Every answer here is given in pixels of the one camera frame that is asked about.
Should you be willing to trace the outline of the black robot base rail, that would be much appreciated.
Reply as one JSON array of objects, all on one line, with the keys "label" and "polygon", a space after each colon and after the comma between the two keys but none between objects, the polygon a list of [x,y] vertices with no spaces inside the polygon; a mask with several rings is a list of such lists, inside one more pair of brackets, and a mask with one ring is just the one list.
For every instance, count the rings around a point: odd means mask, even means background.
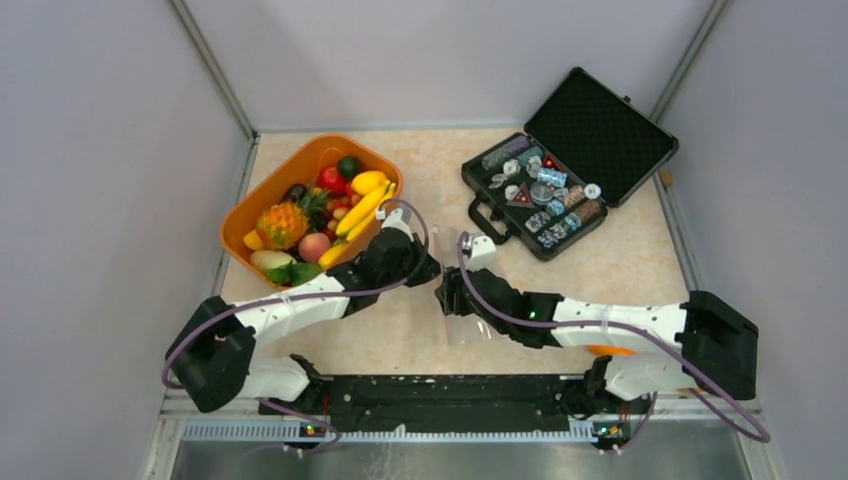
[{"label": "black robot base rail", "polygon": [[319,376],[287,408],[343,433],[564,432],[599,414],[643,414],[647,398],[621,400],[577,377],[520,375]]}]

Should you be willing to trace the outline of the clear zip top bag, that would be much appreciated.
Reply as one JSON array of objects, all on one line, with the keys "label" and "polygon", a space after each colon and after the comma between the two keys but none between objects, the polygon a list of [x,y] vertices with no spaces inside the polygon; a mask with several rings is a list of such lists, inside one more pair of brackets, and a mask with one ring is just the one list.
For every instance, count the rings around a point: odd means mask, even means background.
[{"label": "clear zip top bag", "polygon": [[[456,247],[460,232],[452,227],[436,224],[431,228],[430,233],[433,241],[433,256],[440,262],[442,279],[445,279],[448,269],[458,266]],[[466,316],[445,314],[444,319],[447,343],[450,346],[498,341],[505,338],[476,314]]]}]

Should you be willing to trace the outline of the yellow toy banana bunch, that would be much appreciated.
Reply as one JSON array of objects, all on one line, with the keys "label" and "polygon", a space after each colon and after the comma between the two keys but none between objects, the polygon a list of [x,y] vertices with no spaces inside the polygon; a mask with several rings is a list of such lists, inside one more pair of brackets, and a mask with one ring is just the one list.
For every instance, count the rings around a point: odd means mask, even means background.
[{"label": "yellow toy banana bunch", "polygon": [[375,218],[377,208],[396,190],[395,182],[386,181],[382,186],[368,193],[342,218],[335,230],[337,242],[319,258],[318,264],[323,270],[337,263],[340,258],[346,258],[355,250],[356,242]]}]

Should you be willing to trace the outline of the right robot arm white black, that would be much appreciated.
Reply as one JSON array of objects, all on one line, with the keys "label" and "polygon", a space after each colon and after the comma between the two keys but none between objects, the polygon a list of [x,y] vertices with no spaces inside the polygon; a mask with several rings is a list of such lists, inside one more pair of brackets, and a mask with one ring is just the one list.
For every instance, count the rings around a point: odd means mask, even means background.
[{"label": "right robot arm white black", "polygon": [[600,412],[654,392],[757,394],[759,329],[710,292],[693,290],[676,304],[608,305],[522,292],[489,269],[450,267],[435,297],[445,315],[475,315],[528,348],[597,348],[578,399]]}]

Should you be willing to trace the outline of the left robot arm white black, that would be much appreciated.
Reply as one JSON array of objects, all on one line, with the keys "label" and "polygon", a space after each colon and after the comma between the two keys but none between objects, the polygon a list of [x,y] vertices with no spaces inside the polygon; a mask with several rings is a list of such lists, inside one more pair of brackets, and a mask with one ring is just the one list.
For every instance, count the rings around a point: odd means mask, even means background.
[{"label": "left robot arm white black", "polygon": [[311,325],[362,311],[386,291],[426,284],[440,271],[427,240],[389,227],[352,260],[299,286],[234,304],[210,297],[167,351],[163,383],[184,390],[202,413],[237,398],[280,400],[308,413],[319,404],[318,383],[298,361],[262,358],[260,350]]}]

